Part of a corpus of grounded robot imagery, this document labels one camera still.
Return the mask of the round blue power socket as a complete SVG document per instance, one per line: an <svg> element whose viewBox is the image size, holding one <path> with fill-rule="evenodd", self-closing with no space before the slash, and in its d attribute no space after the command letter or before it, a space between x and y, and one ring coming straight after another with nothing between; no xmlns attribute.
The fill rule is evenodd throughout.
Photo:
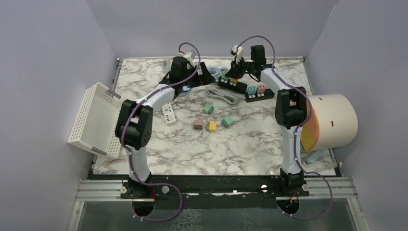
<svg viewBox="0 0 408 231"><path fill-rule="evenodd" d="M185 97L191 92L191 88L188 87L183 87L181 93L179 94L179 97Z"/></svg>

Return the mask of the green plug adapter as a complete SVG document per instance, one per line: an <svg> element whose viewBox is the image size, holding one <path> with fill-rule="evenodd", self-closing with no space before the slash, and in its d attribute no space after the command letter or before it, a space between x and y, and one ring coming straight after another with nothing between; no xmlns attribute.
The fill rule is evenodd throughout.
<svg viewBox="0 0 408 231"><path fill-rule="evenodd" d="M233 125L234 120L230 116L228 116L223 118L221 122L225 128L229 128L230 126Z"/></svg>
<svg viewBox="0 0 408 231"><path fill-rule="evenodd" d="M214 110L214 106L213 106L213 105L210 105L210 104L206 104L206 105L203 107L203 112L206 113L206 114L208 114L208 115L212 114L213 110Z"/></svg>

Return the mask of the pink plug adapter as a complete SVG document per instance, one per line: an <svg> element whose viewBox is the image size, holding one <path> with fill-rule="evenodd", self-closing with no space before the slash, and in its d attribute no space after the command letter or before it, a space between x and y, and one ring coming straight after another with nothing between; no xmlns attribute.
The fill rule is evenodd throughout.
<svg viewBox="0 0 408 231"><path fill-rule="evenodd" d="M193 124L193 128L195 129L195 130L202 130L203 129L203 120L202 119L196 119L195 121L194 121L194 124Z"/></svg>

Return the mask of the yellow plug adapter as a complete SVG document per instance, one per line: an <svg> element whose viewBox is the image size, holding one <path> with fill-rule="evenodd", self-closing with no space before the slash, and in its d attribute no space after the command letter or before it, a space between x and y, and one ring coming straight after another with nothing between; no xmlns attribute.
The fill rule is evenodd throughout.
<svg viewBox="0 0 408 231"><path fill-rule="evenodd" d="M215 132L216 129L217 129L217 124L215 122L210 121L210 122L207 123L206 130L208 132Z"/></svg>

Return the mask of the white power strip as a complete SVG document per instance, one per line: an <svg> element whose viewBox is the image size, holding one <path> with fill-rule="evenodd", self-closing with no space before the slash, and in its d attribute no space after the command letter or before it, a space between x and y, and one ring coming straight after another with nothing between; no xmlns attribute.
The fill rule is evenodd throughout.
<svg viewBox="0 0 408 231"><path fill-rule="evenodd" d="M165 117L165 121L168 125L176 123L176 117L171 102L168 102L162 106L162 111Z"/></svg>

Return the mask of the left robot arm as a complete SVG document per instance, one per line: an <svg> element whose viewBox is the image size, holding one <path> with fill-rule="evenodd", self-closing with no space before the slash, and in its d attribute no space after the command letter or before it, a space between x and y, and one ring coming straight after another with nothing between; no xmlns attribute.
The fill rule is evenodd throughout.
<svg viewBox="0 0 408 231"><path fill-rule="evenodd" d="M176 56L170 71L153 91L136 101L122 102L115 135L127 152L129 181L134 183L133 192L138 197L148 196L153 186L148 182L151 172L147 164L146 146L153 133L154 113L177 98L184 87L192 89L214 81L204 62L195 64L185 57Z"/></svg>

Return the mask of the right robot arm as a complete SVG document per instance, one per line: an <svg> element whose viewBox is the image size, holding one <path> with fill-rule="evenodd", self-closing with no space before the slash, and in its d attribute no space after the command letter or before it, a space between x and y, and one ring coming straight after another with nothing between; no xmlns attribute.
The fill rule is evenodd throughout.
<svg viewBox="0 0 408 231"><path fill-rule="evenodd" d="M289 196L299 192L305 184L304 171L300 165L301 131L307 118L307 97L303 87L287 83L275 70L274 64L267 64L265 48L262 45L251 47L251 60L242 57L242 47L231 48L234 60L227 72L228 77L242 78L250 74L264 83L275 93L275 119L281 127L283 138L283 161L280 175L274 179L274 190Z"/></svg>

